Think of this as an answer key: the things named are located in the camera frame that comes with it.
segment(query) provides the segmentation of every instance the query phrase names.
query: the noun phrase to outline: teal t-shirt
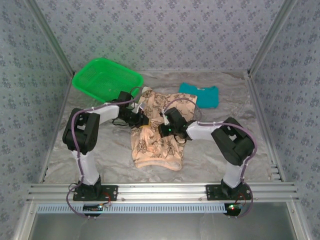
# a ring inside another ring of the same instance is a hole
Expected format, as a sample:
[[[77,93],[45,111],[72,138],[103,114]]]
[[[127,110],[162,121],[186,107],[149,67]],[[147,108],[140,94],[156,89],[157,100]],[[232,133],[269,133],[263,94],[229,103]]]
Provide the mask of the teal t-shirt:
[[[198,88],[188,83],[182,83],[179,93],[196,95],[196,104],[199,108],[216,108],[219,104],[219,90],[216,86]]]

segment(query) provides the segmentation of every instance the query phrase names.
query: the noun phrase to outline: garment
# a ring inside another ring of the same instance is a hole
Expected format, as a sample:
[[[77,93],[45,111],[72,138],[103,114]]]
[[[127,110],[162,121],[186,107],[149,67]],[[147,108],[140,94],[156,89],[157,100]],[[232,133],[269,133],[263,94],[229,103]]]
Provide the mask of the garment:
[[[158,126],[164,122],[160,112],[174,99],[188,98],[196,102],[197,97],[185,93],[166,94],[147,89],[141,96],[139,103],[145,103],[144,114],[149,118],[149,126],[134,128],[131,132],[132,158],[137,168],[148,165],[162,166],[174,171],[182,168],[185,141],[174,136],[161,138]],[[181,115],[191,120],[195,105],[186,100],[173,102],[170,108],[177,108]]]
[[[196,104],[201,109],[216,108],[219,104],[219,90],[216,86],[198,88],[183,82],[180,85],[179,93],[196,95]]]

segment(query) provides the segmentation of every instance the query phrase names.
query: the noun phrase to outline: table surface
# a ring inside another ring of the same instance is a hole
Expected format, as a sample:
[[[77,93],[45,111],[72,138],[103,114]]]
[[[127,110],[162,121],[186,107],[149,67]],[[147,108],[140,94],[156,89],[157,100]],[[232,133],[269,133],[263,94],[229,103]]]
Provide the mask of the table surface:
[[[186,82],[199,88],[216,86],[219,89],[217,108],[202,109],[202,122],[219,122],[228,117],[237,119],[256,137],[258,151],[250,161],[245,179],[255,182],[269,181],[270,161],[262,138],[256,114],[245,85],[243,73],[224,72],[154,72],[142,74],[144,85],[157,92],[177,93],[179,85]],[[57,138],[51,152],[45,183],[72,183],[78,179],[76,161],[62,142],[73,108],[98,106],[90,96],[71,87]],[[184,148],[182,169],[172,171],[160,166],[136,168],[132,159],[129,127],[114,126],[111,121],[99,126],[98,141],[93,150],[96,167],[103,182],[216,182],[226,170],[226,160],[220,150],[210,141],[188,141]]]

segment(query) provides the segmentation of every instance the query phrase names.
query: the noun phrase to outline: green basket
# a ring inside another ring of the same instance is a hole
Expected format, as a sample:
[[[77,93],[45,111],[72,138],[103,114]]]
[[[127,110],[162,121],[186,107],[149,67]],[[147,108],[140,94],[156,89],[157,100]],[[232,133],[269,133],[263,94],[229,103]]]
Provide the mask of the green basket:
[[[72,80],[76,89],[102,103],[117,99],[120,91],[129,93],[143,83],[144,79],[139,73],[106,58],[93,59]],[[137,88],[131,95],[135,97],[138,93]]]

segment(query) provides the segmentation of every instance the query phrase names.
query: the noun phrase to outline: patterned wallpaper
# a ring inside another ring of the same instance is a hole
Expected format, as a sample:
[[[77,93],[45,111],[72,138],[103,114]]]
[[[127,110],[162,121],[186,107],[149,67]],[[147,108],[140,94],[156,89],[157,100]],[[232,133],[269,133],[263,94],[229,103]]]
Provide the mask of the patterned wallpaper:
[[[68,83],[22,0],[0,3],[0,239],[11,239],[36,183]]]
[[[254,77],[288,181],[320,239],[320,2],[300,0]]]
[[[73,69],[249,68],[283,0],[37,0]]]

